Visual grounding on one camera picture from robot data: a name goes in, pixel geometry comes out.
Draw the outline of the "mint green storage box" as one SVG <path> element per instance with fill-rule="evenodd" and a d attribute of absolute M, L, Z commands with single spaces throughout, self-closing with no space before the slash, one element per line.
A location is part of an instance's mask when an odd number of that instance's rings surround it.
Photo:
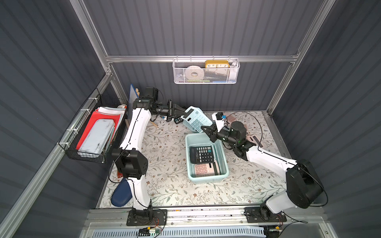
<path fill-rule="evenodd" d="M 205 133 L 185 137 L 188 178 L 194 184 L 221 182 L 230 174 L 221 141 L 211 142 Z"/>

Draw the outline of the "small pink calculator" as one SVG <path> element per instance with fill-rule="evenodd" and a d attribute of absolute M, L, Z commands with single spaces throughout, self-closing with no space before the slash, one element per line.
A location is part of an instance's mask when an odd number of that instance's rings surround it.
<path fill-rule="evenodd" d="M 195 164 L 194 171 L 195 171 L 195 177 L 197 178 L 220 175 L 220 169 L 216 161 L 213 163 L 207 163 L 207 164 Z"/>

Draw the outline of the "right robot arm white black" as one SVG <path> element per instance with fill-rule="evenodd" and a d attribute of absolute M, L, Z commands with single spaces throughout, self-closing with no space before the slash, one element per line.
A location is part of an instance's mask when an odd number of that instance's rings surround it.
<path fill-rule="evenodd" d="M 222 126 L 202 126 L 201 129 L 210 141 L 226 142 L 237 157 L 261 165 L 286 181 L 286 190 L 270 196 L 261 204 L 263 214 L 278 214 L 292 207 L 306 209 L 322 193 L 326 194 L 310 162 L 280 157 L 260 149 L 258 144 L 246 139 L 247 130 L 241 122 L 233 122 L 229 129 L 224 127 L 224 123 Z"/>

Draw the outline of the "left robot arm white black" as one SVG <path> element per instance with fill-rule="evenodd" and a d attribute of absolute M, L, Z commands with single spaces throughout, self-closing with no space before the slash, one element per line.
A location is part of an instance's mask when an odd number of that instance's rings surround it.
<path fill-rule="evenodd" d="M 153 98 L 140 98 L 133 102 L 132 120 L 127 134 L 113 153 L 116 155 L 114 162 L 118 172 L 130 186 L 134 209 L 147 210 L 151 206 L 145 181 L 148 159 L 141 150 L 145 130 L 152 121 L 152 115 L 165 117 L 170 122 L 185 114 L 185 109 L 171 100 L 166 105 L 157 103 Z"/>

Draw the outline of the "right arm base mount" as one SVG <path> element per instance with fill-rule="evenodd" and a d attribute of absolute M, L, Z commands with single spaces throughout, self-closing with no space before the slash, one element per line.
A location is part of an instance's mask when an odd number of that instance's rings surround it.
<path fill-rule="evenodd" d="M 266 207 L 245 207 L 244 216 L 248 223 L 280 223 L 287 221 L 284 213 L 280 212 L 277 214 L 272 213 Z"/>

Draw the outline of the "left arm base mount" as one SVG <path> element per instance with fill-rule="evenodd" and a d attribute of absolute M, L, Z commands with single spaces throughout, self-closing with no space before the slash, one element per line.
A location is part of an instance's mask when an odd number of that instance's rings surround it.
<path fill-rule="evenodd" d="M 168 210 L 166 209 L 145 209 L 137 210 L 132 208 L 129 211 L 126 225 L 132 226 L 164 226 L 166 225 Z"/>

